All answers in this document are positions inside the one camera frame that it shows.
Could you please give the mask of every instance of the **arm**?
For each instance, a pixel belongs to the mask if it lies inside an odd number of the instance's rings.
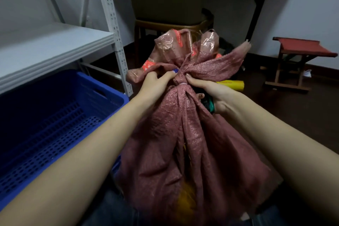
[[[216,113],[238,124],[304,200],[339,222],[339,155],[245,95],[215,82],[186,77],[191,85],[213,96]]]
[[[147,74],[139,94],[53,163],[0,213],[0,225],[74,225],[99,190],[125,142],[176,73]]]

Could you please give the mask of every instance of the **baseboard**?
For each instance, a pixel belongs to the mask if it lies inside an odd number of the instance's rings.
[[[277,66],[277,57],[268,57],[264,55],[258,55],[253,53],[248,53],[244,65],[245,67],[250,68],[259,68],[260,66],[267,67],[269,69],[276,68]],[[339,79],[339,70],[333,68],[327,68],[318,65],[306,64],[305,70],[312,70],[312,75],[324,76],[332,79]]]

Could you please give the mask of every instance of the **plastic wrapping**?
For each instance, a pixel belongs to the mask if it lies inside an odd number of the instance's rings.
[[[238,71],[250,44],[216,58],[218,41],[214,31],[192,43],[188,30],[170,30],[155,40],[145,63],[152,65],[127,74],[129,82],[142,84],[150,71],[179,69],[160,104],[126,143],[117,173],[127,200],[162,224],[224,224],[239,218],[256,203],[269,173],[251,145],[224,118],[210,114],[187,84],[186,73],[217,82]],[[185,189],[193,197],[183,195]],[[182,202],[183,196],[194,199],[191,213],[178,211],[192,203]]]

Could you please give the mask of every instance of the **brown floor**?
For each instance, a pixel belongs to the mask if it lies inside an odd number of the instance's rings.
[[[145,61],[153,49],[153,39],[153,36],[148,35],[142,41],[140,48],[142,52],[141,61]],[[125,54],[128,67],[134,68],[133,45],[128,45],[125,48]],[[312,88],[308,93],[287,89],[273,90],[271,87],[264,86],[263,83],[266,80],[271,80],[274,71],[260,70],[260,65],[253,61],[250,55],[244,64],[246,70],[240,70],[235,78],[245,82],[245,95],[282,121],[339,154],[338,80],[313,75],[312,78],[304,79],[304,85]],[[96,61],[93,65],[119,73],[114,54]],[[123,92],[120,81],[95,71],[90,71],[90,73],[92,77]],[[290,78],[290,75],[286,79],[286,83],[294,84],[296,81],[297,79]],[[282,181],[282,178],[265,157],[262,154],[260,156],[272,168],[271,177],[267,181],[267,186],[263,189],[263,194],[260,198],[263,201]]]

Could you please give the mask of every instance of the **hand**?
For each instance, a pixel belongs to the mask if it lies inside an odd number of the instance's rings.
[[[176,71],[168,71],[160,78],[158,78],[158,74],[154,71],[148,73],[135,99],[142,102],[146,109],[150,108],[162,96],[168,82],[173,79],[177,73],[177,69]]]
[[[216,82],[195,79],[189,74],[186,74],[186,79],[189,84],[204,89],[213,97],[215,113],[223,114],[229,112],[231,101],[236,98],[237,95],[242,95],[227,86]]]

